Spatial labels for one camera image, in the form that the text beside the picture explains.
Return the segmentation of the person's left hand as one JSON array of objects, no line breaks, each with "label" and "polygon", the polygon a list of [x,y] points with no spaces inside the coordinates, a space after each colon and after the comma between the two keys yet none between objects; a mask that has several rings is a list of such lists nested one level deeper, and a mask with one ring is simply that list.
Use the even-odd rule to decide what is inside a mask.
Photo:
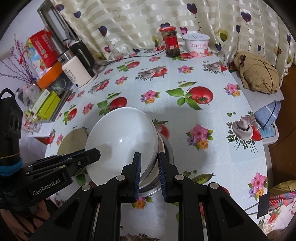
[{"label": "person's left hand", "polygon": [[29,240],[29,236],[50,217],[45,201],[37,203],[35,215],[38,218],[34,217],[32,221],[29,221],[19,215],[14,217],[9,210],[1,209],[1,217],[17,240]]}]

